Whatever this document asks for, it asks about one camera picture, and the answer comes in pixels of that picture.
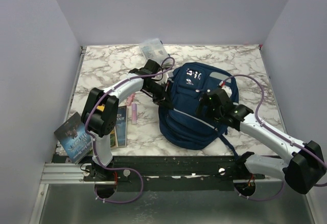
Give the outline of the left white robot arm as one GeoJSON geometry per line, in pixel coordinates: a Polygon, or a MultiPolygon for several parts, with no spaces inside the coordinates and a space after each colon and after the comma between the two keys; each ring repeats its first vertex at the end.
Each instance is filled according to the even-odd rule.
{"type": "Polygon", "coordinates": [[[132,69],[126,78],[106,88],[93,88],[87,98],[81,115],[85,132],[92,138],[92,160],[98,164],[96,175],[103,181],[113,176],[113,167],[109,165],[113,156],[110,146],[97,139],[109,135],[116,125],[119,104],[136,92],[144,92],[151,95],[153,103],[160,107],[173,109],[173,104],[168,91],[169,85],[159,84],[153,78],[163,76],[170,71],[175,64],[173,57],[167,57],[163,62],[170,60],[172,63],[164,69],[162,64],[149,59],[145,66],[140,69],[132,69]]]}

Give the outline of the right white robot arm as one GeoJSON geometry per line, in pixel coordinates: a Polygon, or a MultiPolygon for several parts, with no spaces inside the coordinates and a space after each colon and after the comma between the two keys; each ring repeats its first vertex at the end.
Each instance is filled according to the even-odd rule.
{"type": "Polygon", "coordinates": [[[294,191],[307,194],[326,174],[321,147],[305,143],[276,129],[243,104],[233,103],[222,88],[206,92],[199,99],[197,115],[205,115],[222,125],[243,132],[274,151],[278,158],[245,153],[235,173],[246,179],[263,174],[283,180],[294,191]]]}

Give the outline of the navy blue student backpack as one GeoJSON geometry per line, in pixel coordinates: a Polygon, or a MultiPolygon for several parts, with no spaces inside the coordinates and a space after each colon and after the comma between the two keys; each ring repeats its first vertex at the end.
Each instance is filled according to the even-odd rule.
{"type": "Polygon", "coordinates": [[[215,139],[220,139],[237,158],[233,145],[225,138],[227,126],[219,124],[196,109],[201,96],[218,88],[230,73],[199,62],[188,62],[175,69],[169,83],[173,109],[158,108],[159,129],[175,146],[203,150],[215,139]]]}

